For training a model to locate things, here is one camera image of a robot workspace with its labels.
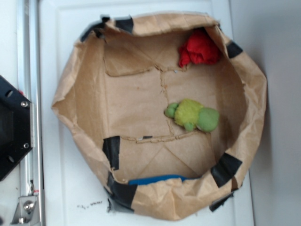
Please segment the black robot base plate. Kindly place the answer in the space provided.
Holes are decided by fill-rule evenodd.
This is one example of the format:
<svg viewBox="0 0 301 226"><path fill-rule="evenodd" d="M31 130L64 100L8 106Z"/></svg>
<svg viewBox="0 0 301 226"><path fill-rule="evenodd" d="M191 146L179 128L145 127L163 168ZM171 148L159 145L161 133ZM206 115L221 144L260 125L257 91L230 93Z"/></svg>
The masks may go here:
<svg viewBox="0 0 301 226"><path fill-rule="evenodd" d="M31 102L4 77L0 78L0 179L32 149Z"/></svg>

